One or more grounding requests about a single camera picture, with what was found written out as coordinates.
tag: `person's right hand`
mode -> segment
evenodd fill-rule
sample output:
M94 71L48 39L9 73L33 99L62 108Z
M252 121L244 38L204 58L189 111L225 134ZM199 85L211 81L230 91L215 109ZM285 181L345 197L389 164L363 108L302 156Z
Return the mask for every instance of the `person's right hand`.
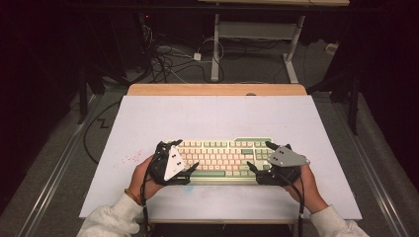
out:
M310 213L318 212L328 206L326 201L324 201L323 197L321 197L320 193L318 192L317 185L315 183L315 178L311 169L308 165L303 165L300 167L301 169L301 179L298 178L295 183L295 187L304 195L304 205L310 211ZM304 185L304 193L302 192L302 185L301 180ZM291 186L286 186L284 189L290 193L291 197L299 202L298 195L296 194L295 190Z

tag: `spacebar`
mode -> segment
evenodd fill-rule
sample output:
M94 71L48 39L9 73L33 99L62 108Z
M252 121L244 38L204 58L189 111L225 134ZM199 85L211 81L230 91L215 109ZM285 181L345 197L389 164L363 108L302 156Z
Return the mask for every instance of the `spacebar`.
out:
M192 177L225 177L225 171L194 171Z

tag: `floor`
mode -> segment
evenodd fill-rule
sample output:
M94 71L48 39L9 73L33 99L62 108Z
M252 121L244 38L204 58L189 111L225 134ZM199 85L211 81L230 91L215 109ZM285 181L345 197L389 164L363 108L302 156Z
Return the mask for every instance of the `floor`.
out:
M299 45L293 66L301 85L308 88L320 82L333 56L319 41ZM221 83L290 83L280 55L287 51L286 41L226 41ZM139 83L206 83L210 64L187 63L194 51L184 45L164 44L161 59L170 67L166 78L155 71ZM210 60L205 50L203 61ZM127 77L141 73L135 68ZM96 163L106 145L117 103L126 88L104 78L104 95L89 97L89 115L78 124L79 104L75 98L72 111L50 134L48 142L0 217L0 236L75 236L83 222L78 218ZM333 148L347 176L363 215L358 224L371 236L414 236L419 232L419 196L385 142L371 117L364 98L360 97L354 136L346 123L348 105L333 104L328 93L312 95ZM304 222L304 236L317 236L309 220Z

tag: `desk leg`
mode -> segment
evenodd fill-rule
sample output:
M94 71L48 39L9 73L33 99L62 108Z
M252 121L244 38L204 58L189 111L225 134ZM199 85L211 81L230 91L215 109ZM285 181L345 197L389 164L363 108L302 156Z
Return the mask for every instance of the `desk leg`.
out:
M284 53L284 64L287 68L287 73L290 78L291 83L298 83L298 80L296 79L295 70L293 69L293 53L295 52L296 44L298 43L299 34L301 34L302 30L302 24L304 23L305 16L300 16L298 18L298 23L295 26L295 29L293 30L293 38L290 45L290 51L289 53Z
M219 40L219 14L215 14L215 22L213 25L213 55L212 55L212 68L210 71L211 82L218 81L218 64L219 64L219 51L218 51L218 40Z

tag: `white board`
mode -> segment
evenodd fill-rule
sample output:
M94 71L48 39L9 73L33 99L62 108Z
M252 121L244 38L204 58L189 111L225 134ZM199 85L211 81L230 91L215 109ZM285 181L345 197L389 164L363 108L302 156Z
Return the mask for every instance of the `white board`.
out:
M310 96L124 97L80 217L112 205L159 141L249 136L290 144L310 160L324 199L343 218L362 218ZM281 223L298 212L287 192L266 186L167 187L147 204L153 222Z

